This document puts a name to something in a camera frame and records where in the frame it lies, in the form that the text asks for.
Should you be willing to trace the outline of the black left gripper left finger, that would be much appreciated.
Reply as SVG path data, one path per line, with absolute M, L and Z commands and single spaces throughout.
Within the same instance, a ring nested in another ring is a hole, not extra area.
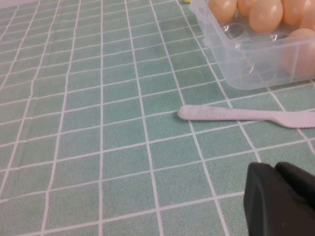
M 249 164 L 243 205 L 251 236 L 315 234 L 315 208 L 269 164 Z

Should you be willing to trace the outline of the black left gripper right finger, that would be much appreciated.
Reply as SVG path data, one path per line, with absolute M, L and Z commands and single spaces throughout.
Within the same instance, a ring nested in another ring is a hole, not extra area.
M 275 169 L 299 197 L 315 207 L 314 175 L 288 162 L 278 162 Z

